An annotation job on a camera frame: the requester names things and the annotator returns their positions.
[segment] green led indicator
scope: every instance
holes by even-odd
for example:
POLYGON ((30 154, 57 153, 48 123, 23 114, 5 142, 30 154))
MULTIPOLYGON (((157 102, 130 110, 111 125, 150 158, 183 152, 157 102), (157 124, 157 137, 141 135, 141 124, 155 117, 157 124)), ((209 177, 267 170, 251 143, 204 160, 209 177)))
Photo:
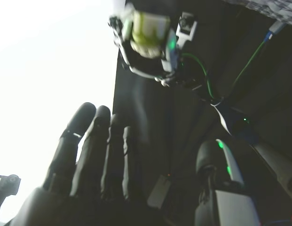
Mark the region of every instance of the green led indicator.
POLYGON ((169 48, 170 49, 174 49, 176 47, 176 41, 175 40, 172 40, 170 43, 169 43, 169 48))
POLYGON ((220 148, 223 148, 224 146, 223 146, 223 143, 221 142, 221 141, 218 141, 218 144, 219 144, 219 147, 220 148))
POLYGON ((227 172, 231 175, 231 170, 229 166, 227 167, 227 172))

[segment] white background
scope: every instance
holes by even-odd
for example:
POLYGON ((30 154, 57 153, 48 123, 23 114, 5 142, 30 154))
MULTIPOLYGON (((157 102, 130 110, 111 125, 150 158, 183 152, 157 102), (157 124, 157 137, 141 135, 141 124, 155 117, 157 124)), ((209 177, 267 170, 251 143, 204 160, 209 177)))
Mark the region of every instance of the white background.
POLYGON ((83 102, 112 109, 118 49, 107 22, 124 0, 0 0, 0 175, 17 174, 0 221, 40 186, 83 102))

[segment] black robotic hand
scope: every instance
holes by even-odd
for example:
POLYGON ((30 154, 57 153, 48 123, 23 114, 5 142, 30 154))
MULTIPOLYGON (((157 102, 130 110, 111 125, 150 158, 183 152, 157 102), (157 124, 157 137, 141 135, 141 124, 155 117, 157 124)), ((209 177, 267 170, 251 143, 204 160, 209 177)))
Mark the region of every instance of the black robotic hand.
POLYGON ((96 111, 84 103, 60 137, 43 186, 8 225, 167 225, 143 198, 131 143, 130 127, 124 129, 116 115, 110 118, 107 107, 96 111), (89 126, 76 164, 78 143, 89 126))

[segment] black fabric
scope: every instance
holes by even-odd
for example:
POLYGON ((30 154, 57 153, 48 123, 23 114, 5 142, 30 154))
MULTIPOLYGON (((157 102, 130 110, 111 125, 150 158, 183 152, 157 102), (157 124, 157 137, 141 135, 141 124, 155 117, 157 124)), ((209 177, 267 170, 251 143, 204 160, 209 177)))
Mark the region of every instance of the black fabric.
MULTIPOLYGON (((145 1, 134 3, 141 5, 145 1)), ((149 8, 154 8, 156 3, 149 4, 149 8)), ((233 81, 274 20, 220 0, 174 1, 173 5, 177 6, 173 14, 175 24, 182 11, 197 16, 196 35, 186 51, 204 62, 219 94, 228 96, 233 81)), ((230 95, 230 103, 254 118, 257 115, 254 126, 260 136, 292 160, 292 91, 286 95, 289 90, 292 90, 290 26, 274 36, 250 64, 230 95), (278 101, 280 105, 271 102, 266 106, 277 97, 283 97, 278 101)), ((171 174, 173 200, 176 193, 178 196, 185 193, 181 196, 185 209, 176 210, 178 225, 193 224, 200 191, 195 174, 197 151, 205 140, 216 138, 228 144, 236 157, 262 223, 290 218, 292 201, 256 153, 245 142, 230 137, 215 110, 193 92, 180 87, 165 88, 125 71, 119 58, 113 111, 126 118, 126 124, 134 130, 145 195, 150 194, 160 174, 171 174)))

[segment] black finger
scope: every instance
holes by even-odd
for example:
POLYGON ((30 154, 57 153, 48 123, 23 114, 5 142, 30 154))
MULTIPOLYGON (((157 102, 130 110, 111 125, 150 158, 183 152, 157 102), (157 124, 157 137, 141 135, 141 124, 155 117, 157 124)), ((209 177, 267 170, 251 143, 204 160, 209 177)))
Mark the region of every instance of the black finger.
POLYGON ((131 202, 144 202, 142 193, 142 171, 139 156, 134 149, 133 133, 131 127, 124 129, 124 198, 131 202))
POLYGON ((120 118, 117 115, 113 115, 101 183, 102 198, 105 200, 120 200, 124 198, 122 188, 124 174, 123 133, 124 127, 120 118))
POLYGON ((84 103, 74 114, 59 139, 43 184, 44 189, 69 195, 76 168, 78 144, 92 122, 95 112, 96 108, 93 104, 84 103))
POLYGON ((109 126, 110 110, 100 106, 82 147, 72 182, 71 196, 84 195, 93 199, 100 195, 109 126))

